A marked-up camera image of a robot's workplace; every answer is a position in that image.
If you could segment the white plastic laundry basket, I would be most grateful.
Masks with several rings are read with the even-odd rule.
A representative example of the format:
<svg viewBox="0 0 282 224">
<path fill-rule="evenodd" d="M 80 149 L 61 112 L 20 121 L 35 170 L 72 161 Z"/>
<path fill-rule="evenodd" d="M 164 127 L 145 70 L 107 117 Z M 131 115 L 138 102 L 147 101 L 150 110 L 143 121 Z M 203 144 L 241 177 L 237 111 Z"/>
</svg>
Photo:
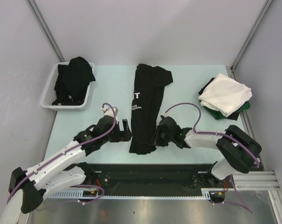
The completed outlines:
<svg viewBox="0 0 282 224">
<path fill-rule="evenodd" d="M 90 89 L 92 83 L 87 87 L 85 100 L 83 104 L 81 105 L 52 105 L 52 103 L 56 100 L 56 91 L 54 90 L 56 81 L 58 78 L 58 65 L 68 65 L 69 62 L 60 62 L 53 66 L 49 77 L 47 79 L 46 85 L 44 87 L 44 90 L 42 92 L 40 105 L 43 108 L 52 109 L 54 111 L 83 111 L 85 110 L 85 107 L 87 105 L 89 95 L 90 95 Z"/>
</svg>

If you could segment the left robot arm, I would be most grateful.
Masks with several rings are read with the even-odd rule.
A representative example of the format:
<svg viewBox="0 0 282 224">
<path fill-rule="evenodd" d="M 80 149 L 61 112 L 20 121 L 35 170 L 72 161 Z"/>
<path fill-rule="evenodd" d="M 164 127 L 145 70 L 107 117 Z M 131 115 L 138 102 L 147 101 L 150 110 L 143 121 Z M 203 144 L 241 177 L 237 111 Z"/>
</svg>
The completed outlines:
<svg viewBox="0 0 282 224">
<path fill-rule="evenodd" d="M 79 162 L 108 142 L 128 142 L 132 133 L 127 119 L 123 130 L 115 116 L 105 115 L 97 124 L 80 131 L 61 151 L 43 162 L 23 170 L 16 168 L 9 184 L 9 199 L 1 224 L 15 224 L 20 214 L 37 209 L 49 196 L 70 187 L 90 188 L 90 195 L 103 192 L 90 164 Z"/>
</svg>

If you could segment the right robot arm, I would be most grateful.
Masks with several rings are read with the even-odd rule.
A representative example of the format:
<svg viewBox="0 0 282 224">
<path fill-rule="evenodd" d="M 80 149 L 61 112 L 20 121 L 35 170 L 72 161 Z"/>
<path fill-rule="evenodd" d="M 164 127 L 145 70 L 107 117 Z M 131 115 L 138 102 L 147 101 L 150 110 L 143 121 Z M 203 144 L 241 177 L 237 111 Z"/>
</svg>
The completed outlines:
<svg viewBox="0 0 282 224">
<path fill-rule="evenodd" d="M 218 187 L 236 172 L 247 174 L 254 165 L 260 166 L 257 159 L 262 151 L 260 144 L 235 125 L 230 125 L 224 133 L 196 131 L 181 128 L 171 117 L 162 117 L 153 141 L 159 147 L 172 142 L 180 149 L 202 147 L 220 151 L 224 158 L 216 161 L 206 174 L 212 187 Z"/>
</svg>

